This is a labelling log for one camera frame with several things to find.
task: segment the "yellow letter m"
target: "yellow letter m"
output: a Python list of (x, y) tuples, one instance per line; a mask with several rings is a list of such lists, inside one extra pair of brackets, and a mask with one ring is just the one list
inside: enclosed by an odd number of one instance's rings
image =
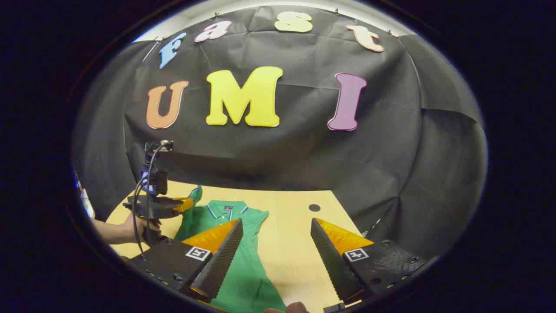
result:
[(207, 81), (211, 84), (210, 115), (207, 116), (207, 124), (226, 124), (228, 118), (224, 115), (222, 104), (226, 107), (232, 122), (237, 124), (250, 104), (249, 114), (245, 116), (248, 125), (278, 126), (280, 118), (274, 110), (274, 93), (276, 81), (280, 76), (282, 69), (279, 67), (258, 67), (240, 89), (230, 71), (210, 73), (207, 76)]

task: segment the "wrinkled fabric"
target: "wrinkled fabric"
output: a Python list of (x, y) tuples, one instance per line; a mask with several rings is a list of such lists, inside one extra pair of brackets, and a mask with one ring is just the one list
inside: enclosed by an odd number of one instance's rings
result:
[[(280, 12), (312, 17), (307, 33), (280, 32)], [(207, 26), (231, 21), (224, 36), (194, 42)], [(384, 52), (369, 51), (347, 25), (376, 33)], [(159, 50), (185, 31), (162, 69)], [(158, 166), (186, 183), (256, 190), (331, 190), (357, 228), (388, 237), (426, 258), (445, 252), (478, 205), (487, 174), (487, 139), (479, 106), (457, 69), (418, 35), (394, 37), (332, 12), (297, 6), (242, 9), (162, 42), (136, 42), (91, 85), (77, 122), (74, 156), (99, 217), (135, 186), (146, 141), (174, 141)], [(232, 72), (243, 86), (254, 69), (276, 66), (280, 125), (207, 125), (207, 75)], [(335, 75), (364, 78), (353, 131), (332, 131), (339, 94)], [(189, 82), (180, 113), (165, 129), (146, 123), (148, 91)], [(162, 94), (159, 113), (171, 93)]]

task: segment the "wall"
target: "wall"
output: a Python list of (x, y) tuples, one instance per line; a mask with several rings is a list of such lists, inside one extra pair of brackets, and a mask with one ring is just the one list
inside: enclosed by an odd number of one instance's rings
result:
[(161, 40), (168, 37), (188, 26), (197, 24), (201, 21), (209, 19), (214, 16), (215, 12), (225, 14), (238, 9), (258, 7), (258, 6), (274, 6), (274, 5), (294, 5), (294, 6), (307, 6), (319, 9), (324, 9), (334, 12), (339, 10), (340, 14), (344, 14), (365, 23), (374, 25), (384, 31), (390, 30), (395, 36), (409, 35), (414, 32), (395, 21), (391, 17), (382, 14), (369, 7), (353, 0), (313, 0), (313, 1), (267, 1), (267, 0), (247, 0), (247, 1), (233, 1), (233, 0), (208, 0), (201, 2), (195, 6), (184, 9), (183, 11), (175, 14), (169, 19), (154, 26), (149, 31), (145, 32), (135, 41), (145, 40)]

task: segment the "cable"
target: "cable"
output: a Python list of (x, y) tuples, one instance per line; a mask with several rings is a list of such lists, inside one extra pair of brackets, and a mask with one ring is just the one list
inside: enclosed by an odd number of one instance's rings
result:
[(151, 212), (150, 212), (149, 207), (148, 207), (149, 197), (150, 197), (150, 195), (149, 195), (148, 192), (149, 192), (149, 186), (150, 186), (149, 184), (150, 184), (150, 182), (151, 182), (152, 163), (154, 163), (154, 161), (155, 161), (156, 154), (157, 154), (157, 153), (160, 151), (160, 149), (162, 149), (166, 144), (167, 144), (167, 143), (163, 143), (163, 144), (161, 144), (158, 148), (156, 148), (155, 152), (152, 154), (151, 162), (150, 162), (149, 165), (148, 165), (148, 174), (147, 174), (147, 230), (145, 230), (145, 231), (147, 232), (147, 240), (149, 241), (149, 243), (152, 243), (152, 239), (151, 239), (150, 231), (149, 231), (149, 230), (151, 229), (151, 225), (150, 225), (150, 216), (151, 216)]
[(133, 201), (131, 202), (131, 214), (133, 215), (133, 231), (135, 232), (135, 240), (137, 241), (137, 245), (139, 246), (139, 250), (141, 251), (141, 257), (143, 259), (145, 259), (145, 255), (143, 254), (143, 247), (141, 247), (141, 240), (139, 239), (139, 231), (137, 230), (137, 221), (135, 220), (136, 217), (135, 204), (137, 204), (137, 198), (139, 196), (139, 193), (141, 192), (141, 188), (145, 184), (146, 182), (143, 183), (143, 179), (139, 180), (137, 186), (135, 187), (135, 191), (133, 192)]

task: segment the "hand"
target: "hand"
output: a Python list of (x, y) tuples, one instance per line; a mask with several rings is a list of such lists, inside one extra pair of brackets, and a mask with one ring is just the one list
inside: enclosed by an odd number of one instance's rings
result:
[[(262, 313), (282, 313), (278, 310), (274, 309), (266, 309)], [(286, 307), (285, 313), (309, 313), (305, 308), (305, 305), (301, 302), (294, 302)]]
[[(137, 222), (137, 234), (139, 235), (139, 240), (144, 242), (142, 235), (145, 227), (147, 227), (147, 220), (144, 218), (140, 218), (139, 216), (135, 216), (135, 221)], [(162, 222), (160, 222), (159, 219), (154, 219), (152, 222), (149, 223), (149, 227), (152, 230), (156, 231), (158, 236), (160, 236), (161, 234), (160, 225), (162, 225)], [(121, 228), (122, 236), (124, 237), (125, 242), (137, 242), (137, 240), (135, 239), (135, 231), (133, 230), (132, 213), (127, 216), (126, 220), (122, 224), (120, 224), (119, 227)]]

